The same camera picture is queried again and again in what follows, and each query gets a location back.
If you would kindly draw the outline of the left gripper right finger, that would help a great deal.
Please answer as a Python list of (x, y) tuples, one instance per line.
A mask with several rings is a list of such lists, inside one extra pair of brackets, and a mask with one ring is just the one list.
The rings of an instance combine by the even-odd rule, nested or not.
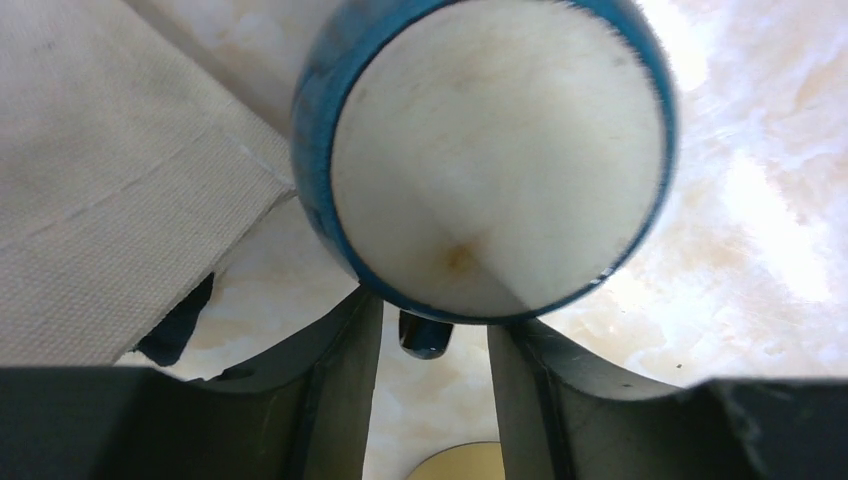
[(719, 378), (678, 388), (547, 325), (487, 330), (510, 479), (843, 479), (843, 379)]

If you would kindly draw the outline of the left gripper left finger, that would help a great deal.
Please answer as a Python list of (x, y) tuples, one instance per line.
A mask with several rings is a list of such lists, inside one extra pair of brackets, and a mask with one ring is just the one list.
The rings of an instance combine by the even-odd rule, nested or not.
[(358, 479), (383, 304), (357, 289), (209, 380), (152, 368), (5, 368), (5, 479)]

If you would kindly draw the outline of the dark blue mug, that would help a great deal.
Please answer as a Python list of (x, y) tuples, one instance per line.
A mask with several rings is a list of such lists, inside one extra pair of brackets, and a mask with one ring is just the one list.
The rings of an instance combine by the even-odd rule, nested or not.
[(319, 239), (435, 359), (596, 289), (668, 196), (665, 52), (632, 1), (342, 1), (291, 104)]

